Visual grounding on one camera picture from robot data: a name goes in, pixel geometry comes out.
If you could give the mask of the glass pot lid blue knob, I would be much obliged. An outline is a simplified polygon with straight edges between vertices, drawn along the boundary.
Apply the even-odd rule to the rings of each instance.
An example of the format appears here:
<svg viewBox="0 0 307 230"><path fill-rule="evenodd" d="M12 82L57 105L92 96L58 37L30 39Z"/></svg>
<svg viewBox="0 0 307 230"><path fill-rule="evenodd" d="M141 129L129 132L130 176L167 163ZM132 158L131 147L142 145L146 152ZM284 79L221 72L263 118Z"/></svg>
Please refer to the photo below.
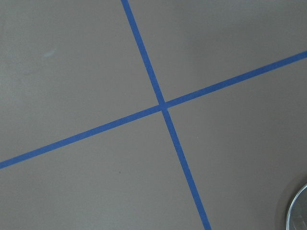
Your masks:
<svg viewBox="0 0 307 230"><path fill-rule="evenodd" d="M307 185L302 186L290 202L285 219L286 230L307 230Z"/></svg>

